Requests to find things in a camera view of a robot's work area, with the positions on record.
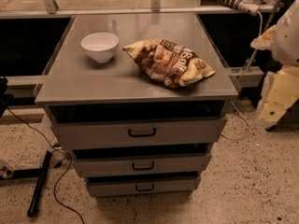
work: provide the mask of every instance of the speckled floor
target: speckled floor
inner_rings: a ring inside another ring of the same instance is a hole
[[[62,178],[58,199],[76,209],[85,223],[299,223],[299,127],[279,126],[272,132],[252,123],[250,101],[236,106],[249,123],[249,135],[239,141],[221,137],[212,148],[212,160],[193,193],[163,193],[95,199],[75,170]],[[33,127],[45,132],[43,110],[13,109]],[[236,114],[227,115],[222,134],[244,137],[247,124]],[[43,137],[7,111],[0,118],[1,158],[15,169],[36,168],[47,145]],[[54,184],[67,163],[49,170],[36,217],[27,217],[35,179],[0,183],[0,223],[81,223],[78,215],[61,207],[53,197]]]

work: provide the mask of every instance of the bottle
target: bottle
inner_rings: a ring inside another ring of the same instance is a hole
[[[10,179],[14,174],[13,169],[4,160],[0,159],[0,176],[4,179]]]

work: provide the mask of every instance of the white bowl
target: white bowl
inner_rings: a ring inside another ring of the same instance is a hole
[[[81,41],[84,52],[98,63],[106,63],[116,54],[119,38],[109,33],[85,36]]]

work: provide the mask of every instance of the drawer handle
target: drawer handle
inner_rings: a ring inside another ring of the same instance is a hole
[[[135,189],[136,189],[136,191],[151,191],[151,190],[154,190],[154,189],[155,189],[155,185],[154,185],[154,184],[151,184],[151,187],[150,187],[149,189],[140,189],[140,188],[138,187],[138,185],[136,184]]]
[[[134,170],[137,170],[137,171],[151,170],[151,169],[154,168],[154,166],[155,166],[155,163],[152,162],[152,163],[151,163],[151,167],[147,167],[147,168],[137,168],[136,165],[135,165],[134,163],[132,163],[132,168],[133,168]]]
[[[129,129],[128,134],[133,137],[133,138],[139,138],[139,137],[151,137],[156,134],[156,128],[152,129],[152,133],[142,133],[142,134],[137,134],[133,133],[131,129]]]

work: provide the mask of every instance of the cabinet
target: cabinet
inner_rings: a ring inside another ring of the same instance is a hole
[[[198,51],[216,74],[172,91],[148,80],[121,49],[109,63],[94,63],[80,40],[99,31],[116,34],[120,47],[173,40]],[[36,103],[90,194],[101,197],[197,189],[236,96],[195,14],[77,15]]]

